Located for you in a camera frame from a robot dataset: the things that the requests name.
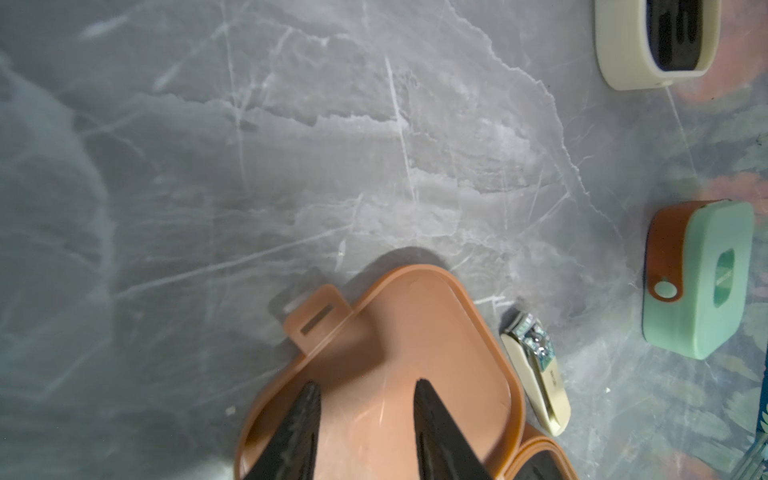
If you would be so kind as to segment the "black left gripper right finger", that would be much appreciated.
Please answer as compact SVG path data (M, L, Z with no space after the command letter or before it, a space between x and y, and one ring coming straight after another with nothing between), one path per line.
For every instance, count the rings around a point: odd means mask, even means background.
M421 479L491 479L428 380L417 381L413 405Z

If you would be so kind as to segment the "cream nail clipper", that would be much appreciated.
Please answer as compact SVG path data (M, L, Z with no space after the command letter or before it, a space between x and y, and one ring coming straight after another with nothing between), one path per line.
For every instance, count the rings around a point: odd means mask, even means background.
M560 436L571 405L549 334L536 316L512 308L500 326L500 339L539 424Z

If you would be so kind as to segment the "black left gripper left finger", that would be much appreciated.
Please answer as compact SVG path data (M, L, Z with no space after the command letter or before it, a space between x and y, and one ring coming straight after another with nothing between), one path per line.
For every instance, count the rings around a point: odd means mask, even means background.
M244 479L313 479L320 419L321 389L308 381Z

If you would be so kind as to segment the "mint green clipper case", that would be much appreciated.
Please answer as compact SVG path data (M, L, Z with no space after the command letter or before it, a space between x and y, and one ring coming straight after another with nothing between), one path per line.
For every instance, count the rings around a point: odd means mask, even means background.
M645 252L642 333L649 344L703 360L737 332L754 224L751 204L728 199L656 212Z

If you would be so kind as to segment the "brown clipper case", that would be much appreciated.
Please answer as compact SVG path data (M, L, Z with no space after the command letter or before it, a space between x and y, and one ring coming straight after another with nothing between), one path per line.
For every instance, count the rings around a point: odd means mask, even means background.
M284 322L299 355L257 397L234 475L244 478L308 382L321 391L318 479L415 479L414 391L429 381L495 479L572 479L526 419L523 386L463 285L433 265L380 278L349 304L331 285Z

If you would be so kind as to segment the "cream clipper case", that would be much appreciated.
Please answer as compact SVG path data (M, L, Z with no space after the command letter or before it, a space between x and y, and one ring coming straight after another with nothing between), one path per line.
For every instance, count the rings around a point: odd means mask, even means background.
M617 91L664 88L702 77L714 62L719 0L596 0L595 47Z

